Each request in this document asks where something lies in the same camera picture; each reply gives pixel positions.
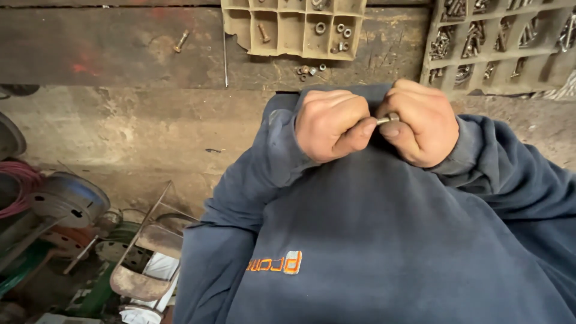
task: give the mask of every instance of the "workshop clutter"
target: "workshop clutter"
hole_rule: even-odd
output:
[[[252,55],[351,61],[366,0],[222,0],[224,30]]]
[[[576,66],[573,1],[436,2],[420,83],[449,97],[544,91]]]
[[[8,159],[0,161],[0,297],[8,293],[18,296],[50,261],[67,264],[64,271],[58,271],[60,276],[68,275],[79,262],[96,263],[98,272],[68,306],[42,318],[99,323],[88,318],[102,318],[109,302],[120,300],[112,313],[123,321],[160,324],[167,305],[173,304],[181,231],[197,221],[163,201],[173,188],[172,181],[147,213],[127,209],[143,215],[142,223],[126,221],[122,210],[111,210],[101,188],[71,170],[44,176],[15,160],[14,156],[25,151],[26,142],[2,114],[0,135],[1,158]],[[160,208],[169,212],[160,213]],[[91,251],[98,259],[90,258]],[[124,297],[114,299],[115,293]],[[20,309],[14,305],[7,307]]]

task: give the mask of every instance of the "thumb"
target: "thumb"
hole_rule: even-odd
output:
[[[367,117],[346,131],[334,144],[333,153],[339,157],[365,149],[376,128],[376,118]]]
[[[388,122],[380,126],[380,134],[394,145],[402,156],[418,156],[420,147],[416,142],[414,132],[403,122]]]

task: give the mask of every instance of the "navy blue sweatshirt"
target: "navy blue sweatshirt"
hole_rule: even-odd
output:
[[[348,88],[371,109],[388,89]],[[472,115],[431,169],[377,132],[317,165],[294,136],[304,95],[268,102],[185,230],[174,323],[576,323],[572,172]]]

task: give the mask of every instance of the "wire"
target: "wire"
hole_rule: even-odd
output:
[[[28,195],[35,192],[44,182],[44,175],[23,161],[0,162],[0,174],[6,174],[18,182],[19,192],[10,206],[0,210],[0,219],[21,213],[30,208]]]

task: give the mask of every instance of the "hand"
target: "hand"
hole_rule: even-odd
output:
[[[398,80],[384,96],[377,118],[396,112],[399,122],[380,126],[380,134],[410,164],[431,168],[450,154],[458,140],[458,123],[448,99],[438,89]]]
[[[296,140],[317,163],[366,148],[376,128],[368,102],[350,91],[310,91],[296,116]]]

